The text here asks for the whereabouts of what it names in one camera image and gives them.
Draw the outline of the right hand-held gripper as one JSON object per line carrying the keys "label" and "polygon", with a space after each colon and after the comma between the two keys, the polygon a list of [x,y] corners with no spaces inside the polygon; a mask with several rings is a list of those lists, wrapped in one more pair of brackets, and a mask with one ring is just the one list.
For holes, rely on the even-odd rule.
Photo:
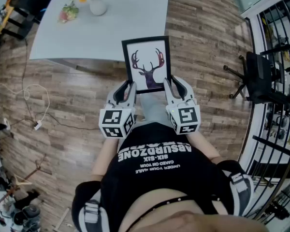
{"label": "right hand-held gripper", "polygon": [[178,76],[172,75],[171,81],[176,90],[167,78],[163,80],[168,119],[177,135],[196,132],[201,124],[201,113],[194,91],[190,84]]}

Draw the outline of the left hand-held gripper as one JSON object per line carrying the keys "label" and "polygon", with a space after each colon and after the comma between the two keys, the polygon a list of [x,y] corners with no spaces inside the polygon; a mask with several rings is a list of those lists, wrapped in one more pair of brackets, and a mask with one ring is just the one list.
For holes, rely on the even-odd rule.
{"label": "left hand-held gripper", "polygon": [[126,80],[108,93],[108,101],[99,117],[99,128],[105,138],[127,138],[132,131],[136,91],[137,84]]}

